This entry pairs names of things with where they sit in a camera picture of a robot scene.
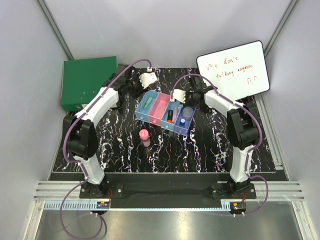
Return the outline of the blue and grey bottle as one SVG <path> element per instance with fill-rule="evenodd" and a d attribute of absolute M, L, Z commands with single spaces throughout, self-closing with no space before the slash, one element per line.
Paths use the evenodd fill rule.
<path fill-rule="evenodd" d="M 186 125 L 186 120 L 184 118 L 181 118 L 180 121 L 179 121 L 179 126 L 180 127 L 185 127 Z"/>

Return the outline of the sky blue drawer bin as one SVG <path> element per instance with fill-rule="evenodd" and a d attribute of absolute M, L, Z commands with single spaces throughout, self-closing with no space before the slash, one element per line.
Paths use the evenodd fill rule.
<path fill-rule="evenodd" d="M 179 111 L 178 111 L 178 114 L 176 117 L 173 117 L 173 123 L 169 123 L 167 122 L 167 116 L 168 116 L 168 111 L 169 110 L 174 110 L 175 107 L 180 107 Z M 164 115 L 161 119 L 161 127 L 165 130 L 169 130 L 169 131 L 174 131 L 174 127 L 175 127 L 175 124 L 176 124 L 176 120 L 178 118 L 178 115 L 181 111 L 181 108 L 182 108 L 182 104 L 179 102 L 179 101 L 175 101 L 175 102 L 169 102 L 165 112 L 164 112 Z"/>

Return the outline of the lilac highlighter pen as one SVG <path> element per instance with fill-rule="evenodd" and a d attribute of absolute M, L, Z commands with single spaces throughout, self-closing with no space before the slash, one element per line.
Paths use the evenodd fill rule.
<path fill-rule="evenodd" d="M 175 108 L 173 109 L 173 117 L 176 117 L 176 116 L 177 116 L 179 110 L 180 110 L 180 107 L 179 107 L 179 106 L 177 106 L 177 107 L 175 107 Z"/>

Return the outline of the green transparent highlighter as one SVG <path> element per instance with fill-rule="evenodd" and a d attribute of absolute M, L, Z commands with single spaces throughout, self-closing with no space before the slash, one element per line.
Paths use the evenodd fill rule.
<path fill-rule="evenodd" d="M 152 102 L 153 102 L 153 97 L 148 97 L 148 99 L 145 101 L 143 105 L 143 109 L 144 110 L 147 109 Z"/>

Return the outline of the clear jar of bands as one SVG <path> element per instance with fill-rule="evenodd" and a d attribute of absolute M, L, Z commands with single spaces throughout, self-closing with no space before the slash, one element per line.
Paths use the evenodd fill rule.
<path fill-rule="evenodd" d="M 184 107 L 182 110 L 182 118 L 185 119 L 186 121 L 189 121 L 194 114 L 194 110 L 191 107 Z"/>

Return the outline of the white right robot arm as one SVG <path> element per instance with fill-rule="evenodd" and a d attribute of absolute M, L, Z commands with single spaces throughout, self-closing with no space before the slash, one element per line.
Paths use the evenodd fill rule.
<path fill-rule="evenodd" d="M 222 187 L 222 193 L 239 198 L 249 188 L 250 161 L 253 151 L 262 143 L 262 129 L 256 117 L 252 102 L 243 104 L 223 95 L 205 77 L 191 73 L 188 80 L 192 91 L 186 93 L 188 103 L 205 103 L 226 117 L 227 139 L 233 146 L 232 165 L 229 180 Z"/>

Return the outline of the purple drawer bin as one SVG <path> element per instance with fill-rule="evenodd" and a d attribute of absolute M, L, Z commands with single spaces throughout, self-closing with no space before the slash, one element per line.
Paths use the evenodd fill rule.
<path fill-rule="evenodd" d="M 186 106 L 182 106 L 181 110 L 180 110 L 180 113 L 178 114 L 178 117 L 177 117 L 177 120 L 175 121 L 175 126 L 174 126 L 174 132 L 179 134 L 179 135 L 183 135 L 183 136 L 187 136 L 188 135 L 188 132 L 189 132 L 189 128 L 192 124 L 192 121 L 193 121 L 193 117 L 194 117 L 194 114 L 195 114 L 195 111 L 196 111 L 196 108 L 195 107 L 192 107 L 192 106 L 188 106 L 188 107 L 191 107 L 193 108 L 193 116 L 190 120 L 186 120 L 185 121 L 185 127 L 181 127 L 179 124 L 180 124 L 180 120 L 182 117 L 182 110 L 183 108 L 186 107 Z"/>

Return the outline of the black orange-capped marker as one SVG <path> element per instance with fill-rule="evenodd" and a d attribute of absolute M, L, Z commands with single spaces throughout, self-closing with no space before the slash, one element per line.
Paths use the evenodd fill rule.
<path fill-rule="evenodd" d="M 167 122 L 168 123 L 173 123 L 173 115 L 174 115 L 174 111 L 170 109 L 167 114 Z"/>

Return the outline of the colourful pink-capped tube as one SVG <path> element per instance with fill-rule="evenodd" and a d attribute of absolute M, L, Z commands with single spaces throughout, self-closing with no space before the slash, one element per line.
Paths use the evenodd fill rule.
<path fill-rule="evenodd" d="M 151 145 L 150 134 L 147 129 L 141 129 L 139 131 L 139 137 L 140 137 L 141 143 L 144 147 L 147 148 Z"/>

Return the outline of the pink drawer bin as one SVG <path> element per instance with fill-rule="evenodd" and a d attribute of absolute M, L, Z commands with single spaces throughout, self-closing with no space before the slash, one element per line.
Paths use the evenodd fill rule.
<path fill-rule="evenodd" d="M 170 96 L 165 93 L 159 93 L 149 114 L 148 121 L 150 124 L 161 126 L 161 120 L 169 105 Z"/>

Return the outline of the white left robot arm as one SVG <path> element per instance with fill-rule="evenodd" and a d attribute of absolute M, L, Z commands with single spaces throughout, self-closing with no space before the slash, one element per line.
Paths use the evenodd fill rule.
<path fill-rule="evenodd" d="M 144 88 L 133 76 L 134 69 L 133 64 L 118 64 L 116 72 L 102 84 L 93 100 L 75 115 L 66 115 L 62 121 L 63 157 L 67 163 L 75 163 L 82 170 L 84 179 L 80 181 L 80 190 L 89 198 L 105 198 L 111 192 L 97 157 L 96 128 L 108 110 L 123 106 L 127 93 L 142 93 Z"/>

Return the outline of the light blue drawer bin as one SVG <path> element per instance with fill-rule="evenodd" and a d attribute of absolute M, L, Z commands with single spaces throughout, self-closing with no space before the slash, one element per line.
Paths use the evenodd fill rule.
<path fill-rule="evenodd" d="M 140 100 L 138 106 L 136 107 L 136 109 L 134 111 L 136 120 L 147 122 L 147 123 L 149 122 L 149 113 L 150 113 L 158 95 L 159 95 L 159 92 L 154 91 L 154 90 L 149 90 L 143 95 L 142 99 Z M 146 100 L 148 99 L 148 97 L 153 97 L 153 101 L 147 109 L 143 109 L 144 104 L 145 104 Z"/>

